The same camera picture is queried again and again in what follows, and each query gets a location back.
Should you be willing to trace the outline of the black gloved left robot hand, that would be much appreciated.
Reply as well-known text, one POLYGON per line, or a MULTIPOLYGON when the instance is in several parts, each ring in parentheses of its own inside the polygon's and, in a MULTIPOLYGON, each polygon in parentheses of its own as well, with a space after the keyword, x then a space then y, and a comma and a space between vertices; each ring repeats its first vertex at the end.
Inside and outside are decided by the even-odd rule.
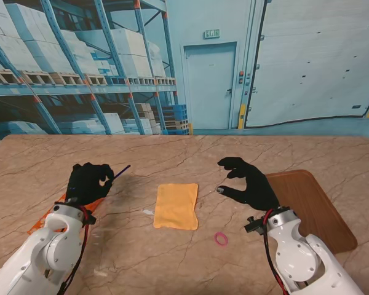
POLYGON ((114 172, 108 164, 75 164, 69 177, 65 202, 86 206, 105 198, 111 189, 114 172))

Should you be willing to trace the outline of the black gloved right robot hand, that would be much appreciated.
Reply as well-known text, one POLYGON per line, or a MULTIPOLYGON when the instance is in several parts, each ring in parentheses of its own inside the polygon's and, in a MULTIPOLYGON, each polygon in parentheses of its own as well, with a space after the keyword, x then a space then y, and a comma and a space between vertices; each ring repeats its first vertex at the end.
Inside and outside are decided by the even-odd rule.
POLYGON ((228 186, 218 186, 216 191, 219 194, 259 211, 269 211, 280 207, 266 175, 256 166, 245 162, 240 157, 225 157, 218 162, 218 165, 229 171, 228 179, 245 178, 246 181, 244 191, 228 186))

